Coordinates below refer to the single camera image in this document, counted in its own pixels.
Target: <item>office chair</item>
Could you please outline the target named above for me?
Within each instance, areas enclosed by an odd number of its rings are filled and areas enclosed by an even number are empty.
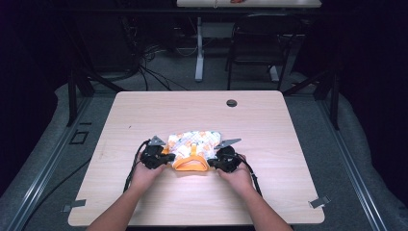
[[[280,90],[293,38],[301,27],[300,19],[287,14],[251,13],[237,20],[231,37],[225,70],[231,89],[232,65],[264,65],[269,70],[282,65],[277,89]]]

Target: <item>desk leg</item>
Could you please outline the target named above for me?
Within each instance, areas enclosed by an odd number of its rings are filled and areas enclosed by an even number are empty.
[[[203,35],[202,35],[202,23],[201,17],[197,18],[197,65],[195,67],[195,81],[203,81],[203,68],[204,68],[204,51],[203,51]]]

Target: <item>cable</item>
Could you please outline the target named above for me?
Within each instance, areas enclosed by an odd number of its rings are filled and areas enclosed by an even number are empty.
[[[254,181],[255,189],[256,189],[256,191],[258,192],[258,194],[259,194],[260,196],[262,196],[261,188],[259,188],[259,184],[258,184],[258,177],[255,175],[255,173],[254,173],[252,167],[251,167],[251,166],[249,165],[249,163],[245,160],[245,158],[243,157],[243,155],[241,155],[241,154],[239,154],[239,153],[236,153],[236,154],[240,157],[241,161],[248,167],[249,172],[251,173],[252,180]]]
[[[239,154],[239,153],[235,153],[235,154],[237,154],[237,155],[223,154],[223,156],[231,157],[231,158],[234,158],[234,159],[239,159],[242,163],[244,163],[248,167],[249,173],[250,173],[250,175],[252,177],[252,180],[254,182],[255,190],[256,190],[256,192],[258,192],[258,194],[260,196],[262,196],[261,188],[259,187],[259,184],[258,184],[258,177],[255,175],[255,172],[253,171],[252,167],[245,160],[245,158],[243,157],[242,154]]]
[[[28,216],[28,218],[26,219],[26,221],[24,222],[24,225],[22,227],[21,230],[24,230],[27,227],[28,222],[30,221],[30,219],[33,217],[33,215],[36,213],[36,211],[39,209],[39,207],[45,202],[46,199],[48,199],[48,197],[60,186],[62,185],[67,179],[69,179],[72,175],[74,175],[75,173],[77,173],[82,167],[84,167],[86,164],[88,164],[90,162],[90,159],[87,159],[83,164],[81,164],[78,168],[76,168],[74,171],[72,171],[68,176],[66,176],[57,186],[55,186],[43,199],[42,201],[36,206],[36,208],[34,209],[34,211]]]
[[[141,151],[141,148],[144,147],[145,145],[147,145],[150,142],[150,139],[147,141],[144,141],[138,148],[138,151],[135,153],[135,159],[133,160],[133,164],[132,164],[132,168],[130,169],[129,175],[126,178],[126,182],[125,182],[125,187],[123,188],[123,192],[125,193],[125,191],[127,191],[127,189],[129,188],[130,182],[132,181],[132,176],[133,176],[133,172],[135,171],[136,165],[138,163],[140,163],[140,161],[138,161],[138,157],[139,157],[139,153]]]

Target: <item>white desk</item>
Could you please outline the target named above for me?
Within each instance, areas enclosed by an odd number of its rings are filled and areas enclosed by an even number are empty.
[[[183,8],[319,8],[320,0],[245,0],[242,3],[230,3],[230,0],[177,0],[177,7]],[[201,17],[197,20],[197,65],[195,81],[201,82],[204,69],[204,51],[202,48]]]
[[[236,107],[226,101],[235,99]],[[121,92],[96,145],[68,222],[87,226],[122,194],[135,152],[157,135],[219,131],[258,176],[264,199],[288,223],[320,223],[318,197],[293,124],[279,91]],[[180,172],[168,167],[140,200],[130,225],[251,224],[237,195],[217,172]]]

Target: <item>wooden table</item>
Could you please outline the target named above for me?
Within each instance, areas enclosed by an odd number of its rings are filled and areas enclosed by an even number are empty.
[[[234,99],[236,107],[226,102]],[[279,91],[121,92],[96,145],[68,222],[87,226],[123,191],[135,152],[157,135],[219,131],[258,176],[264,199],[288,223],[320,223],[321,208],[284,98]],[[245,225],[252,221],[238,196],[211,168],[180,172],[168,167],[140,200],[130,225]]]

